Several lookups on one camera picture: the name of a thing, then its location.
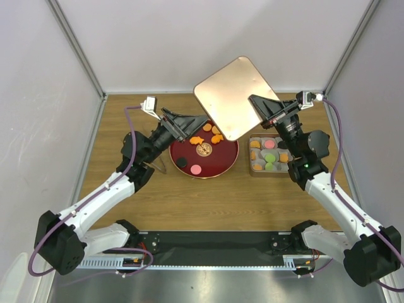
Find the round orange sandwich cookie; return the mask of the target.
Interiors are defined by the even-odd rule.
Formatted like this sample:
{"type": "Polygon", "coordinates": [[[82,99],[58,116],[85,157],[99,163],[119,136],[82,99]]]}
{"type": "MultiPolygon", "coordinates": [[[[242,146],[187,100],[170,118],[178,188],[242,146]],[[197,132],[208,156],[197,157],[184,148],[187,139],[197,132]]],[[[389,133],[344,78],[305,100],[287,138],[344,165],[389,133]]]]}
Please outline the round orange sandwich cookie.
{"type": "Polygon", "coordinates": [[[261,143],[257,140],[252,140],[249,143],[250,148],[257,148],[260,149],[261,148],[261,143]]]}

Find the gold tin lid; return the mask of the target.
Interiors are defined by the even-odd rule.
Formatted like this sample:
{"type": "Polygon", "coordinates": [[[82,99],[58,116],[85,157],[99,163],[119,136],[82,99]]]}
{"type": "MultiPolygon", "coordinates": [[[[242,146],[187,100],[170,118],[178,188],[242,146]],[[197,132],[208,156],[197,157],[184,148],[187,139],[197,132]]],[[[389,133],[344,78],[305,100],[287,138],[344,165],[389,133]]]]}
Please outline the gold tin lid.
{"type": "Polygon", "coordinates": [[[262,122],[251,95],[279,98],[246,56],[240,56],[197,84],[193,94],[216,127],[236,141],[262,122]]]}

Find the green macaron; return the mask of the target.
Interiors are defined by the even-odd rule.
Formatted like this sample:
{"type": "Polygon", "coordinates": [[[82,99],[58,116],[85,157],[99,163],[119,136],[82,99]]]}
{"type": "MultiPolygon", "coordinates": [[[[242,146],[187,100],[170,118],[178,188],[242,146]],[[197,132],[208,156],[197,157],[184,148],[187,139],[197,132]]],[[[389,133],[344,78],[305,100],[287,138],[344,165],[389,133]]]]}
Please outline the green macaron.
{"type": "Polygon", "coordinates": [[[275,165],[274,163],[267,162],[267,163],[265,164],[264,169],[267,170],[267,171],[276,171],[276,170],[277,170],[277,167],[276,167],[276,165],[275,165]]]}
{"type": "Polygon", "coordinates": [[[266,155],[265,155],[265,158],[264,158],[267,162],[269,162],[269,163],[273,163],[273,162],[275,162],[276,161],[276,156],[274,156],[274,154],[272,154],[272,153],[267,153],[266,155]]]}

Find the steel serving tongs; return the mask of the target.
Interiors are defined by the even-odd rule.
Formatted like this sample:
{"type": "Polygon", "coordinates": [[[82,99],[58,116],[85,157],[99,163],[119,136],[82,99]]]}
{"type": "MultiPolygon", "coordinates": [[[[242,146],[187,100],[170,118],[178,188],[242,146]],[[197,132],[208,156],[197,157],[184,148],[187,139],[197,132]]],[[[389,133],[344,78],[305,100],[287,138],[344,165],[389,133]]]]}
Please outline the steel serving tongs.
{"type": "Polygon", "coordinates": [[[154,167],[161,172],[162,174],[167,173],[167,167],[165,165],[165,162],[163,161],[162,157],[159,156],[154,162],[153,162],[154,167]]]}

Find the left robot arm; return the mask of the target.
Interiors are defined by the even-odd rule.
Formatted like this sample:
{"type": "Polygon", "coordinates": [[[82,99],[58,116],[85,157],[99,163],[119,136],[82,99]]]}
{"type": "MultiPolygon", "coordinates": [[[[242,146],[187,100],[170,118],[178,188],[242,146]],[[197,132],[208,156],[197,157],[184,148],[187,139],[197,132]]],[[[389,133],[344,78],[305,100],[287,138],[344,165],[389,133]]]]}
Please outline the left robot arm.
{"type": "Polygon", "coordinates": [[[137,230],[125,220],[97,230],[92,226],[150,180],[155,171],[150,164],[172,143],[189,139],[208,122],[206,115],[180,115],[167,109],[162,112],[150,136],[130,129],[123,140],[122,162],[102,185],[59,213],[47,211],[40,216],[34,250],[28,261],[31,276],[40,276],[33,268],[36,256],[50,265],[46,274],[57,271],[67,275],[85,257],[108,250],[131,253],[138,248],[137,230]]]}

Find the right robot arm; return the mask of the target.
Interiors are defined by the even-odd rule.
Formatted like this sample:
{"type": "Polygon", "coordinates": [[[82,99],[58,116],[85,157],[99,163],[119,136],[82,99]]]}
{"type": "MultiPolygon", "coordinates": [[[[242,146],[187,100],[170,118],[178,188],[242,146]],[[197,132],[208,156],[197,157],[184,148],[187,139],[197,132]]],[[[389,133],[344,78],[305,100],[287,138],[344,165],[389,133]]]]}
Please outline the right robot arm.
{"type": "Polygon", "coordinates": [[[335,181],[322,159],[329,152],[330,137],[324,131],[304,132],[298,113],[321,94],[300,92],[292,100],[277,101],[251,95],[249,101],[265,129],[275,128],[293,156],[288,163],[291,180],[316,199],[341,227],[339,235],[313,221],[292,229],[291,248],[304,254],[310,249],[325,253],[344,266],[359,286],[376,282],[403,266],[401,234],[393,226],[383,227],[368,215],[335,181]]]}

